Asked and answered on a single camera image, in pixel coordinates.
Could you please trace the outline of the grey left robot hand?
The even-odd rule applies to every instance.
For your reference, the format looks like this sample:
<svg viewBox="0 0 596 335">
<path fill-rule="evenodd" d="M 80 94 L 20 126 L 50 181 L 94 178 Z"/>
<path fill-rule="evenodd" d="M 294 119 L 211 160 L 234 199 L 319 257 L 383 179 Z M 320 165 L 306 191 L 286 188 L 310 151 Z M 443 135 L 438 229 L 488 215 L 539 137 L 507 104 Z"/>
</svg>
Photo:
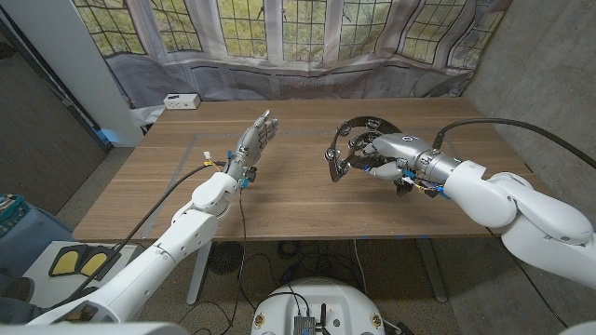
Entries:
<svg viewBox="0 0 596 335">
<path fill-rule="evenodd" d="M 259 161 L 264 148 L 276 136 L 277 130 L 278 120 L 270 118 L 270 111 L 266 110 L 239 138 L 223 172 L 239 180 L 248 168 Z"/>
</svg>

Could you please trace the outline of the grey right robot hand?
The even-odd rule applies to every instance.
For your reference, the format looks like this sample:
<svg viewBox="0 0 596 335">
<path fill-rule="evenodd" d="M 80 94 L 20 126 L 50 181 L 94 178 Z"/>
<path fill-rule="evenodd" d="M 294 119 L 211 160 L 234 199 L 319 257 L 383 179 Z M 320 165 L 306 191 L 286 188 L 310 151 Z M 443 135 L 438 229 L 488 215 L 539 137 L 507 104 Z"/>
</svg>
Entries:
<svg viewBox="0 0 596 335">
<path fill-rule="evenodd" d="M 385 134 L 374 139 L 363 152 L 395 158 L 380 167 L 366 167 L 365 172 L 384 181 L 397 181 L 406 168 L 416 168 L 419 156 L 431 150 L 423 140 L 403 133 Z"/>
</svg>

